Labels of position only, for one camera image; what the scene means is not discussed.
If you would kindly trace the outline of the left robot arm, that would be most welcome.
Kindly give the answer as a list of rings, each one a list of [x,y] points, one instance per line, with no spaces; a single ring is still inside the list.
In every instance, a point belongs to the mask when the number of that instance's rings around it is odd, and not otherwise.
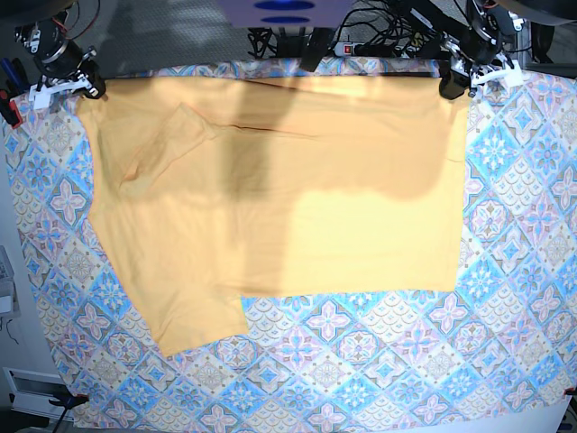
[[[505,44],[522,30],[524,20],[492,1],[468,1],[465,18],[468,26],[459,37],[441,34],[441,47],[448,51],[449,60],[439,84],[440,96],[474,97],[479,87],[496,80],[510,87],[520,85],[522,69]]]

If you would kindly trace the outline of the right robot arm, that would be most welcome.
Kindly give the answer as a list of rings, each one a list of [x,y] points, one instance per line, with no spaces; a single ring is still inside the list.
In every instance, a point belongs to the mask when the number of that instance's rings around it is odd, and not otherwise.
[[[96,48],[82,49],[69,34],[69,9],[78,1],[10,1],[1,18],[14,26],[14,39],[32,56],[40,78],[29,90],[35,110],[49,107],[54,95],[80,93],[89,99],[105,95],[96,64]]]

